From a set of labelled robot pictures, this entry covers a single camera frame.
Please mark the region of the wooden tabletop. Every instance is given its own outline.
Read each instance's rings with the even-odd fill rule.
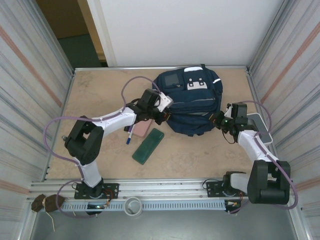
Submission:
[[[213,69],[223,84],[221,109],[227,103],[252,100],[246,73],[240,68]],[[71,89],[65,116],[99,117],[112,113],[123,106],[120,95],[123,85],[132,77],[145,76],[155,79],[166,69],[105,69],[77,71]],[[131,82],[124,95],[129,102],[141,97],[151,83],[145,79]],[[256,111],[248,104],[248,113]],[[61,139],[67,136],[75,121],[64,120],[59,129],[54,151],[69,157]],[[252,163],[245,151],[238,145],[230,145],[222,132],[213,129],[202,136],[189,137],[175,133],[166,122],[152,123],[149,132],[156,128],[164,133],[164,138],[146,161],[140,165],[132,159],[132,154],[142,143],[143,138],[133,136],[126,145],[128,133],[119,129],[102,141],[97,165],[104,178],[212,178],[222,177],[226,171],[250,173]],[[73,163],[53,158],[48,178],[78,178],[78,168]]]

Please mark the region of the backpack pocket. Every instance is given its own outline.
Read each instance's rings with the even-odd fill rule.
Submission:
[[[159,82],[161,83],[161,91],[165,94],[171,92],[179,92],[185,90],[185,81],[183,79],[182,69],[164,72],[159,75]]]

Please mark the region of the pink eraser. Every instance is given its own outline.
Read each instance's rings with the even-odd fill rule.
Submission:
[[[148,121],[138,122],[137,124],[134,125],[133,134],[142,138],[145,137],[151,125],[151,122],[152,122],[152,119],[149,119]]]

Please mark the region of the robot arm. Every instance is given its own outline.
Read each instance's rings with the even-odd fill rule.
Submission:
[[[91,197],[97,198],[102,192],[103,179],[99,173],[96,158],[99,155],[103,138],[118,129],[140,121],[153,119],[160,125],[169,118],[167,108],[172,103],[172,99],[162,92],[147,89],[142,97],[137,99],[137,103],[130,102],[124,109],[92,118],[94,121],[78,120],[75,123],[69,136],[65,139],[64,146],[78,162],[83,173],[86,192]]]
[[[242,172],[227,172],[223,177],[225,187],[247,193],[253,204],[287,204],[290,184],[270,158],[275,160],[289,177],[290,165],[286,161],[279,161],[263,144],[255,123],[247,118],[247,105],[228,104],[226,113],[215,113],[210,120],[224,134],[229,132],[253,162],[250,176]]]

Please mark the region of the reflective strip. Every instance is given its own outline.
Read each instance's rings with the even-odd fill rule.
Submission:
[[[184,69],[184,72],[203,70],[200,66],[191,66]]]
[[[218,78],[218,79],[214,80],[213,83],[215,84],[215,83],[218,82],[218,81],[221,81],[221,79]]]

